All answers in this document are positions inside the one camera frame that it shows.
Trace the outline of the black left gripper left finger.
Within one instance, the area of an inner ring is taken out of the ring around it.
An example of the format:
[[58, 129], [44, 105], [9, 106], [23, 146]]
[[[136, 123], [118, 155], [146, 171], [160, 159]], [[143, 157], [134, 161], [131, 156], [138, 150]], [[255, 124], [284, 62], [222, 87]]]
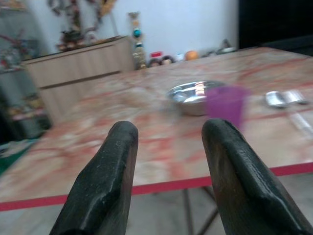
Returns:
[[119, 121], [77, 176], [50, 234], [124, 235], [128, 222], [138, 130]]

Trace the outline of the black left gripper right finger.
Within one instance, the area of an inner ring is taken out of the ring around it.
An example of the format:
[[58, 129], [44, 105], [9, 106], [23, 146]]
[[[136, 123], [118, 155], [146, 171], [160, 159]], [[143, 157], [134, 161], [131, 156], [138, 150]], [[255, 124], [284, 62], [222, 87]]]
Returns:
[[229, 121], [201, 130], [213, 191], [227, 235], [311, 235], [313, 227], [279, 179]]

